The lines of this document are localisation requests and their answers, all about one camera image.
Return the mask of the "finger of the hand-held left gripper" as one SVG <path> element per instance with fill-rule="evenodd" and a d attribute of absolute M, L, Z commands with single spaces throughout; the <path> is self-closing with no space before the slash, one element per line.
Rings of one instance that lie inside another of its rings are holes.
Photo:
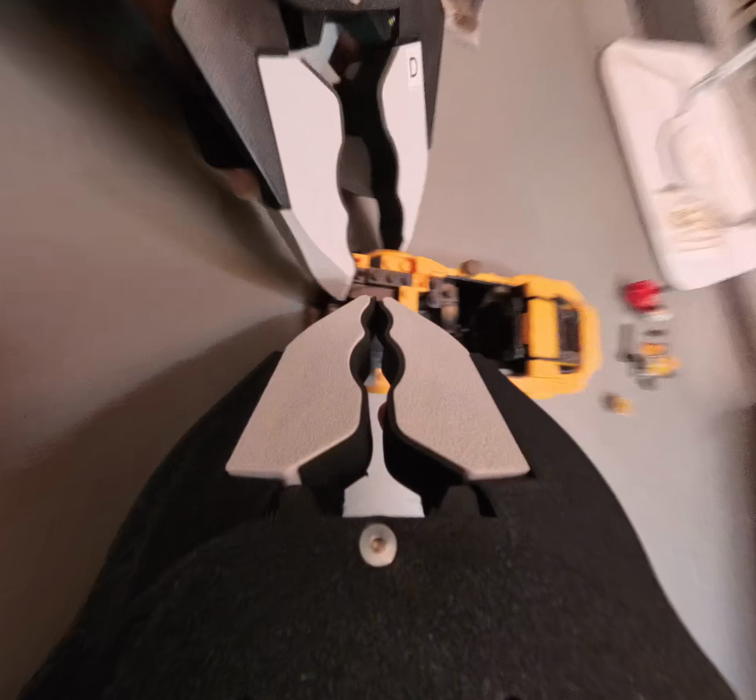
<path fill-rule="evenodd" d="M 281 219 L 313 278 L 332 298 L 344 300 L 355 264 L 338 182 L 344 143 L 339 98 L 296 56 L 263 55 L 259 72 L 287 190 Z"/>
<path fill-rule="evenodd" d="M 406 250 L 420 213 L 430 153 L 421 42 L 392 49 L 380 77 L 378 103 L 396 168 L 389 194 L 399 208 L 398 237 L 384 243 Z"/>

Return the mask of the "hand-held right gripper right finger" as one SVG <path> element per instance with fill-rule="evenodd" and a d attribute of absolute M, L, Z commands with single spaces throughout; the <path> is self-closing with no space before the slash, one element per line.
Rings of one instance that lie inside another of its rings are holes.
<path fill-rule="evenodd" d="M 463 345 L 396 299 L 380 309 L 389 415 L 399 437 L 467 481 L 526 475 L 528 461 Z"/>

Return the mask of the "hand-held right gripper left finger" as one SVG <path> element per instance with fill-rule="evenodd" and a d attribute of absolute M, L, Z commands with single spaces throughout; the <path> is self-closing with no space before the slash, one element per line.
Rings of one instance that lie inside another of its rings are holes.
<path fill-rule="evenodd" d="M 364 365 L 373 299 L 358 297 L 292 339 L 225 465 L 231 477 L 283 485 L 349 484 L 370 463 L 372 444 L 349 445 L 370 427 Z"/>

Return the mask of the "yellow lego car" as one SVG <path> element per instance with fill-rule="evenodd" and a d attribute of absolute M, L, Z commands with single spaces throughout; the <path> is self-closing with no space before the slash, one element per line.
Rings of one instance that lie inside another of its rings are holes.
<path fill-rule="evenodd" d="M 401 251 L 353 255 L 347 301 L 393 298 L 493 362 L 537 401 L 581 393 L 601 364 L 597 311 L 568 281 L 505 277 Z"/>

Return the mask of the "white book stand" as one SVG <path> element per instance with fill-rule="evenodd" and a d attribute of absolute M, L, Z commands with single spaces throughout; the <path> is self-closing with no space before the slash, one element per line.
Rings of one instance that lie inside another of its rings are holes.
<path fill-rule="evenodd" d="M 677 290 L 720 284 L 755 268 L 754 153 L 730 84 L 754 63 L 751 41 L 718 62 L 703 44 L 625 38 L 599 72 L 635 202 L 656 263 Z M 721 218 L 723 242 L 679 252 L 667 194 L 684 190 Z"/>

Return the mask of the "pile of small lego pieces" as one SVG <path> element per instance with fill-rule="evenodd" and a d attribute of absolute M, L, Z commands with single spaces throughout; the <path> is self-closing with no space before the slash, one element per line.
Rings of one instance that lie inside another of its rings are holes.
<path fill-rule="evenodd" d="M 681 361 L 671 352 L 668 329 L 625 322 L 619 327 L 617 359 L 642 390 L 656 390 L 675 379 Z"/>

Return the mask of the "sticker sheet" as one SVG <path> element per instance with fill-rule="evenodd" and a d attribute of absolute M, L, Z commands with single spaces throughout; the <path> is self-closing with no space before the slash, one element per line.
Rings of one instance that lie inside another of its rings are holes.
<path fill-rule="evenodd" d="M 677 251 L 704 251 L 723 242 L 721 218 L 707 202 L 679 189 L 667 196 L 666 225 Z"/>

